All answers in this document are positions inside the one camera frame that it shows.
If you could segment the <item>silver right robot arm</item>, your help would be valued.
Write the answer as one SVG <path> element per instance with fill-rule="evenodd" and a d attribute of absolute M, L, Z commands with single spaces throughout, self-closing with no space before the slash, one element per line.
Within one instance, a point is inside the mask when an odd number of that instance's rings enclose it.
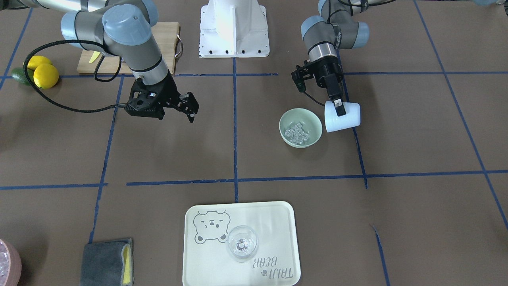
<path fill-rule="evenodd" d="M 165 108 L 184 113 L 190 122 L 198 113 L 193 93 L 181 94 L 173 80 L 164 56 L 152 34 L 159 14 L 152 0 L 2 0 L 1 10 L 44 8 L 64 13 L 60 29 L 64 40 L 51 42 L 31 51 L 23 63 L 38 52 L 57 45 L 71 44 L 83 50 L 98 51 L 103 56 L 116 56 L 135 77 L 125 104 L 100 109 L 75 109 L 47 97 L 33 79 L 29 85 L 52 105 L 71 112 L 97 113 L 108 109 L 124 109 L 131 116 L 162 120 Z"/>

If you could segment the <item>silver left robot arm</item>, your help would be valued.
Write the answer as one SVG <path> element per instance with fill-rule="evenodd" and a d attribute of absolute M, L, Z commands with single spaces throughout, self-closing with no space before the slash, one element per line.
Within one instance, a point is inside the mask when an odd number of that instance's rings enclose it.
<path fill-rule="evenodd" d="M 326 89 L 333 114 L 344 116 L 344 75 L 337 51 L 364 47 L 369 40 L 369 27 L 365 22 L 355 21 L 353 16 L 388 3 L 388 0 L 320 0 L 319 14 L 301 25 L 308 58 L 291 74 L 298 91 L 306 93 L 305 82 L 315 79 L 318 87 Z"/>

